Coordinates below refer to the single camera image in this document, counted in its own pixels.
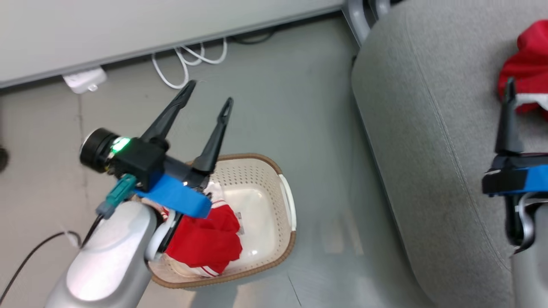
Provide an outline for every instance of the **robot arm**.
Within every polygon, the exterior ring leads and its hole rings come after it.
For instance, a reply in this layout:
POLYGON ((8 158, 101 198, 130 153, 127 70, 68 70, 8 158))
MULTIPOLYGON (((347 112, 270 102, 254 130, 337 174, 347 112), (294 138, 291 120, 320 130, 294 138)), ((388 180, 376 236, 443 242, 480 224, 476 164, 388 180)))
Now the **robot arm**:
POLYGON ((45 307, 137 307, 152 276, 144 256, 156 227, 152 208, 122 203, 61 275, 45 307))
POLYGON ((516 308, 548 307, 548 153, 522 153, 515 120, 514 80, 506 87, 495 152, 483 193, 503 196, 516 308))
POLYGON ((233 101, 225 102, 202 154, 187 165, 166 155, 165 138, 195 86, 190 81, 139 138, 104 128, 86 138, 80 162, 119 181, 96 210, 103 224, 63 273, 46 308, 137 307, 151 278, 147 262, 167 249, 182 216, 207 216, 211 201, 202 192, 215 169, 233 101), (122 202, 134 193, 169 208, 168 220, 143 203, 122 202))

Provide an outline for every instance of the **power strip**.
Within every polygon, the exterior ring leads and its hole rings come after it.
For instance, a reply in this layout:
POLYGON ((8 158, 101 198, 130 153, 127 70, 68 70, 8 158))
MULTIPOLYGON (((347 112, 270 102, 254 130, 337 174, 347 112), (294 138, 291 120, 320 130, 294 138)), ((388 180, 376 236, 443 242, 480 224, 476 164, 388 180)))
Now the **power strip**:
POLYGON ((70 75, 63 75, 67 86, 76 94, 96 91, 97 86, 106 81, 106 73, 101 67, 70 75))

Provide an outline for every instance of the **laundry basket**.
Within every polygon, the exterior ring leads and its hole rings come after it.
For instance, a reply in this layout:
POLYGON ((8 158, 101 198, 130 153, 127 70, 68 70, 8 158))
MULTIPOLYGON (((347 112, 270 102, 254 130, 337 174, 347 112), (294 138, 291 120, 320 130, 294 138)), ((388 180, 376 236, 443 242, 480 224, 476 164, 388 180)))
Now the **laundry basket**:
POLYGON ((240 258, 217 277, 203 277, 164 254, 149 262, 152 280, 167 288, 223 283, 270 269, 287 258, 296 239, 295 205, 278 165, 259 154, 219 157, 211 179, 221 184, 241 229, 240 258))

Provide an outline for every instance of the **chair leg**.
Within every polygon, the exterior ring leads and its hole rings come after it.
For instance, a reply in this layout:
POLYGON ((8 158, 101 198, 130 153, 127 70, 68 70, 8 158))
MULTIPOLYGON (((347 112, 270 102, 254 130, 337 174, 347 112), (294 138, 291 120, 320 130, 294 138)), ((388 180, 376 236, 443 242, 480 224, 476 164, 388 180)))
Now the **chair leg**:
POLYGON ((369 0, 369 6, 373 10, 375 19, 379 20, 390 10, 390 0, 369 0))
POLYGON ((347 0, 342 8, 342 12, 350 26, 350 30, 354 34, 354 38, 361 47, 370 31, 363 10, 363 0, 347 0))

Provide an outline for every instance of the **clothing label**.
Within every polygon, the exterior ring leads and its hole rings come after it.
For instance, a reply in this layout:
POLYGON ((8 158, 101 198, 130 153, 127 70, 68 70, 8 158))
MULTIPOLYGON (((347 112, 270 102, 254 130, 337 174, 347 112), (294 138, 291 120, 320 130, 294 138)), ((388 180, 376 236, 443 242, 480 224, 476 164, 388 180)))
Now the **clothing label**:
POLYGON ((243 231, 243 222, 242 222, 242 213, 240 212, 235 212, 234 215, 236 216, 236 218, 238 219, 238 223, 240 224, 240 230, 238 230, 238 235, 244 235, 246 234, 244 231, 243 231))

